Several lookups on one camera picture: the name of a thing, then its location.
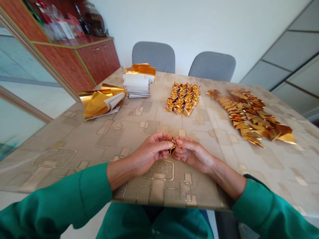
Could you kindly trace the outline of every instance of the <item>green shirt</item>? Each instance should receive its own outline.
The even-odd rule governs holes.
[[[89,167],[15,202],[0,212],[0,238],[59,238],[83,227],[112,198],[106,165]],[[264,238],[319,238],[285,200],[248,180],[233,206],[236,218]],[[97,238],[213,238],[198,209],[165,208],[153,224],[143,207],[112,203]]]

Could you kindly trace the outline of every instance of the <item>table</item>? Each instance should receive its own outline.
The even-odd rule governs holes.
[[[123,67],[104,83],[123,85]],[[164,108],[173,82],[196,83],[202,95],[191,116]],[[205,92],[241,86],[264,100],[265,111],[290,126],[298,145],[263,139],[265,149],[240,135]],[[303,215],[319,215],[319,129],[264,88],[156,72],[151,97],[125,99],[116,114],[83,121],[76,103],[0,163],[0,190],[30,193],[96,164],[126,157],[149,136],[167,131],[200,142],[241,174],[264,182]],[[230,209],[231,199],[206,175],[171,157],[121,186],[113,200],[205,209]]]

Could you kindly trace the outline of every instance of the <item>chair backrest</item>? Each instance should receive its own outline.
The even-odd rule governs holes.
[[[233,56],[213,51],[204,51],[195,57],[188,75],[230,82],[235,67],[236,60]]]
[[[157,71],[175,73],[175,53],[170,45],[139,41],[132,50],[132,63],[149,63]]]

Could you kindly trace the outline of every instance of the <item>person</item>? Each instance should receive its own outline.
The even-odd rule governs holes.
[[[319,238],[319,230],[253,177],[243,177],[199,143],[177,136],[173,158],[209,175],[235,201],[235,217],[262,238]],[[0,238],[59,238],[83,227],[112,199],[112,192],[168,158],[171,136],[159,132],[126,158],[99,164],[28,195],[0,212]],[[97,238],[213,238],[196,208],[164,208],[153,223],[140,205],[112,203]]]

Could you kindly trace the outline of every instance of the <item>gold foil paper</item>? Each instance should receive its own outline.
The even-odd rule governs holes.
[[[148,63],[133,64],[132,67],[126,68],[126,74],[141,74],[154,76],[155,81],[156,68],[151,67]]]
[[[168,150],[168,155],[172,155],[175,152],[175,149],[176,149],[176,142],[175,142],[174,137],[172,137],[171,141],[174,143],[174,146]]]
[[[124,101],[126,94],[123,88],[103,84],[102,90],[78,92],[77,94],[84,106],[83,115],[85,116],[85,120],[110,112],[112,109],[108,108],[105,100],[120,93],[124,93],[124,96],[114,108],[121,106]]]
[[[282,125],[275,116],[264,111],[265,104],[262,100],[253,96],[250,91],[237,87],[229,88],[227,92],[230,96],[222,96],[218,90],[210,90],[207,94],[224,107],[233,126],[240,130],[244,139],[263,148],[259,136],[271,141],[282,140],[296,144],[292,129]]]
[[[170,98],[167,99],[166,110],[175,114],[190,116],[199,102],[200,86],[178,84],[174,82]]]

